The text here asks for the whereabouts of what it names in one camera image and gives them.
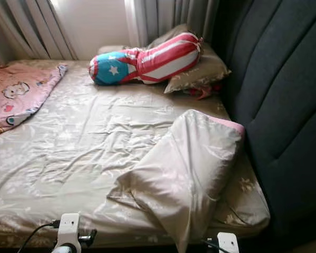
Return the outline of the small red cloth item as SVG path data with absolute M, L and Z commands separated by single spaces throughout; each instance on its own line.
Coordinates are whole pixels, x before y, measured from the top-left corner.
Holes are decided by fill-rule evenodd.
M 197 100 L 209 98 L 212 94 L 218 94 L 221 90 L 222 85 L 220 83 L 215 83 L 212 85 L 204 85 L 201 87 L 189 87 L 183 92 L 187 95 L 196 97 Z

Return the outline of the large beige pillow pink edge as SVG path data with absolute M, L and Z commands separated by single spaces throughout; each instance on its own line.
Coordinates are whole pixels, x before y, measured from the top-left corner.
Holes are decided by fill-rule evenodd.
M 245 129 L 190 109 L 129 171 L 117 177 L 110 200 L 143 210 L 186 253 L 204 236 L 232 173 Z

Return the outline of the small beige floral pillow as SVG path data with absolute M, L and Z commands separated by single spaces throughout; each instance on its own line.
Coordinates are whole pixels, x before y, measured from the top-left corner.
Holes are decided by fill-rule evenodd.
M 166 94 L 183 92 L 189 87 L 212 85 L 231 73 L 215 51 L 191 32 L 186 24 L 173 27 L 148 44 L 146 49 L 151 60 L 166 64 L 149 72 L 148 77 L 172 75 L 167 78 Z

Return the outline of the pink cartoon print blanket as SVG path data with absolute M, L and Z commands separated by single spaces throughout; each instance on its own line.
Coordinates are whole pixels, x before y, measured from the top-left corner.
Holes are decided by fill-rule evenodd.
M 45 69 L 14 64 L 0 67 L 0 134 L 36 113 L 67 72 L 67 64 Z

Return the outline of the grey pleated curtain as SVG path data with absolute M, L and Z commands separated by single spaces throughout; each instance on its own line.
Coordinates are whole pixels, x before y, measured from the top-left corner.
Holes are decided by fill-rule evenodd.
M 0 0 L 0 65 L 75 59 L 51 0 Z
M 186 24 L 211 41 L 219 0 L 124 0 L 131 46 L 148 46 L 173 27 Z

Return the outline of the bed with beige floral sheet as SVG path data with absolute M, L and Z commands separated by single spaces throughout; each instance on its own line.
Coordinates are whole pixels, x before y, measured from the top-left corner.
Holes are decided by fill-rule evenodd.
M 37 110 L 0 133 L 0 248 L 54 243 L 42 225 L 77 212 L 97 229 L 95 248 L 172 245 L 141 210 L 108 201 L 117 176 L 134 166 L 189 109 L 229 116 L 218 97 L 165 94 L 161 85 L 97 86 L 86 61 L 14 61 L 0 68 L 0 97 L 60 77 Z

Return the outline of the dark grey padded headboard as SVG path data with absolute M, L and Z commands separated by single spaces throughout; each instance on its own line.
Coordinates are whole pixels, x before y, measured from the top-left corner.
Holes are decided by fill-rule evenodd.
M 212 46 L 232 71 L 221 97 L 270 222 L 242 241 L 279 253 L 316 239 L 316 0 L 219 0 Z

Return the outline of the stars and stripes bolster pillow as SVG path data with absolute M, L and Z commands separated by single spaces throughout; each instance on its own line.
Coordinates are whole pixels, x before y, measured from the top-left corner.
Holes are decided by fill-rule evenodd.
M 130 48 L 99 54 L 90 60 L 88 73 L 100 86 L 139 81 L 155 84 L 192 68 L 199 61 L 202 39 L 182 32 L 155 48 Z

